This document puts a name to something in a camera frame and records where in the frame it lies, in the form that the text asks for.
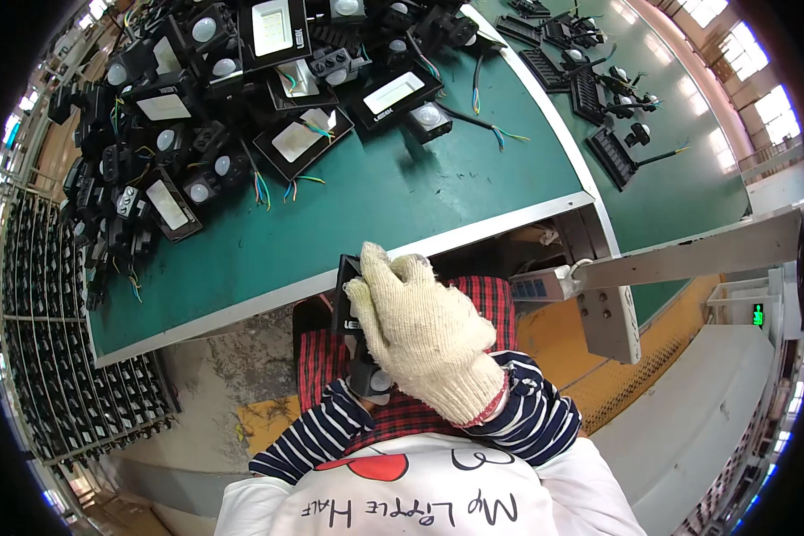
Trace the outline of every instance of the stacked flood lights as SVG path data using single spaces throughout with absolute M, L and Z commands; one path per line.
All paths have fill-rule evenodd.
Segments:
M 548 13 L 523 1 L 529 20 Z M 59 219 L 84 252 L 86 309 L 129 274 L 140 302 L 159 237 L 187 239 L 247 188 L 270 208 L 266 178 L 297 180 L 355 125 L 404 125 L 420 143 L 451 132 L 429 106 L 443 84 L 428 56 L 504 46 L 463 3 L 163 0 L 121 20 L 104 75 L 66 84 L 49 109 L 57 123 L 80 109 Z
M 0 294 L 8 377 L 30 448 L 71 470 L 172 426 L 178 410 L 153 353 L 96 368 L 86 329 L 85 255 L 50 200 L 17 189 L 7 207 Z

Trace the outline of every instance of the leek logo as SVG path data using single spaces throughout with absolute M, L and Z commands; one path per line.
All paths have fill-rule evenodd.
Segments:
M 375 123 L 378 123 L 379 121 L 381 121 L 381 120 L 382 120 L 382 119 L 384 119 L 385 117 L 389 116 L 389 115 L 390 115 L 391 113 L 393 113 L 393 112 L 394 112 L 394 109 L 393 109 L 393 108 L 387 108 L 387 109 L 386 109 L 384 112 L 382 112 L 382 113 L 378 114 L 377 116 L 375 116 L 375 118 L 373 119 L 373 121 L 374 121 Z

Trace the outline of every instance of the railing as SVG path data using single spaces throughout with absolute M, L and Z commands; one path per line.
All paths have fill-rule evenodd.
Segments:
M 783 138 L 781 143 L 768 144 L 756 150 L 751 156 L 738 162 L 741 179 L 745 186 L 771 177 L 787 167 L 804 160 L 804 146 L 801 135 Z

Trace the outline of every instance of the person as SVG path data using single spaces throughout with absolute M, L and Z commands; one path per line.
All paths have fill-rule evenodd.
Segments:
M 506 281 L 446 286 L 426 258 L 390 262 L 368 242 L 360 264 L 344 290 L 398 391 L 386 406 L 359 398 L 339 340 L 301 337 L 302 360 L 342 360 L 305 359 L 306 411 L 249 462 L 255 477 L 226 487 L 217 536 L 644 534 L 574 402 L 507 341 Z M 311 392 L 316 366 L 337 379 Z

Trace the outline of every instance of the red plaid fabric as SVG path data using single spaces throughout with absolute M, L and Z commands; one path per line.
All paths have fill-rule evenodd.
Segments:
M 468 276 L 447 281 L 471 297 L 473 305 L 491 320 L 497 331 L 493 352 L 517 350 L 515 343 L 515 306 L 509 282 L 495 277 Z M 322 388 L 331 381 L 348 375 L 349 354 L 343 337 L 332 335 L 329 329 L 301 334 L 301 355 L 298 356 L 297 391 L 301 411 L 318 406 Z M 357 435 L 345 454 L 373 443 L 424 432 L 463 436 L 435 410 L 423 402 L 399 392 L 396 387 L 390 394 L 390 403 L 376 406 L 372 412 L 375 430 Z

